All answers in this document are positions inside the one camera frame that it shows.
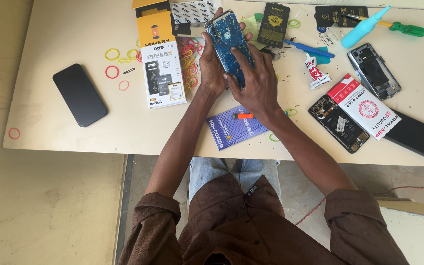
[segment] pile of rubber bands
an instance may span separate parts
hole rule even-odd
[[[202,55],[202,46],[195,38],[183,37],[179,41],[180,64],[183,74],[184,90],[188,94],[189,91],[197,86],[197,76],[199,75],[199,68],[194,61],[197,55]]]

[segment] green rubber band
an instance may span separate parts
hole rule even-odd
[[[271,142],[280,142],[281,140],[277,140],[277,141],[275,141],[275,140],[273,140],[273,139],[271,139],[271,135],[273,135],[274,133],[271,133],[270,135],[269,135],[269,140],[271,141]]]
[[[298,21],[297,19],[291,19],[289,22],[287,22],[287,24],[291,28],[298,28],[298,27],[300,27],[300,21]]]
[[[292,114],[288,114],[288,113],[287,113],[287,112],[292,111],[292,110],[294,110],[294,111],[295,111],[295,113],[292,113]],[[294,115],[296,115],[296,114],[297,114],[297,109],[295,109],[295,108],[290,108],[290,109],[286,109],[284,112],[286,113],[286,115],[287,115],[288,117],[291,117],[291,116],[294,116]]]

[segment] blue marble phone back cover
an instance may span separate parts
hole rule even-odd
[[[211,27],[215,27],[215,32],[211,31]],[[238,86],[240,88],[245,87],[243,71],[240,64],[235,59],[235,56],[230,52],[230,48],[235,47],[239,49],[250,62],[251,67],[254,68],[253,59],[251,58],[250,50],[246,46],[243,33],[240,29],[240,25],[237,21],[235,14],[225,16],[219,21],[216,21],[207,28],[217,55],[222,62],[223,68],[227,73],[237,77]],[[225,39],[226,33],[229,33],[230,38]]]

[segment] white table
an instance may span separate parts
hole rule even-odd
[[[243,1],[226,1],[226,4],[237,17],[262,12],[265,5]],[[110,48],[118,49],[122,57],[129,49],[136,49],[137,25],[135,11],[130,6],[131,0],[35,1],[9,112],[5,148],[160,153],[188,104],[148,109],[142,65],[137,61],[117,64],[104,58],[105,51]],[[314,6],[305,5],[305,9],[314,11]],[[369,14],[378,10],[370,8]],[[392,8],[384,20],[424,27],[424,10]],[[322,46],[298,30],[288,28],[288,34],[304,44]],[[424,122],[424,37],[416,38],[377,26],[360,44],[365,42],[371,43],[383,56],[403,87],[400,93],[384,103]],[[328,72],[333,82],[313,91],[309,88],[309,74],[303,65],[303,52],[293,48],[282,51],[285,51],[282,55],[285,57],[275,62],[275,68],[281,78],[289,82],[280,81],[278,84],[281,107],[297,109],[298,114],[292,120],[338,162],[424,166],[424,157],[386,139],[377,141],[371,138],[356,154],[350,154],[308,114],[308,108],[346,73],[356,78],[346,57],[347,49],[340,45],[329,48],[335,58],[332,63],[319,68]],[[87,128],[77,125],[52,81],[53,74],[73,63],[83,65],[109,110],[106,117]],[[104,71],[109,65],[119,67],[120,77],[114,80],[106,78]],[[132,67],[136,70],[122,74]],[[122,80],[130,82],[126,91],[118,89]],[[193,95],[194,91],[188,97],[189,102]],[[209,116],[238,105],[231,92],[225,91],[215,102]],[[12,127],[20,131],[17,140],[8,136]],[[291,160],[281,143],[268,140],[269,134],[261,134],[219,152],[204,123],[195,155]]]

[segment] blue spray bottle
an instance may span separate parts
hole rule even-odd
[[[345,48],[353,47],[358,41],[360,41],[364,36],[368,35],[375,27],[377,22],[382,19],[382,16],[385,15],[387,10],[391,6],[387,6],[381,11],[375,13],[367,19],[362,20],[359,24],[356,25],[344,38],[341,40],[341,45]]]

